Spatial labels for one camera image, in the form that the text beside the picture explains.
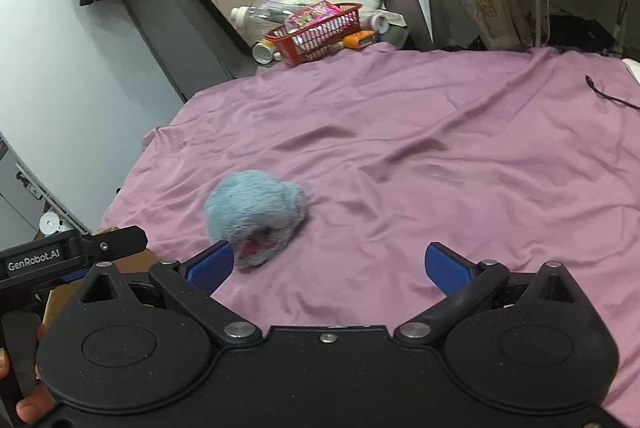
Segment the person's left hand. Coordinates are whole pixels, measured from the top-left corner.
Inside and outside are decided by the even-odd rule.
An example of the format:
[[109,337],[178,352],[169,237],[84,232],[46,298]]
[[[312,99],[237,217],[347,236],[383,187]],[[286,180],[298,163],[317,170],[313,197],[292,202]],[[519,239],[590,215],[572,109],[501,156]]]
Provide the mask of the person's left hand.
[[[48,327],[40,324],[36,333],[38,344],[46,336]],[[11,363],[9,356],[6,354],[6,350],[1,348],[1,379],[9,375],[11,369]],[[53,400],[47,387],[43,385],[41,381],[40,371],[37,365],[34,367],[34,375],[36,379],[35,388],[32,389],[32,393],[25,396],[20,402],[16,404],[16,414],[25,424],[33,424],[43,416],[46,416],[55,407],[55,400]]]

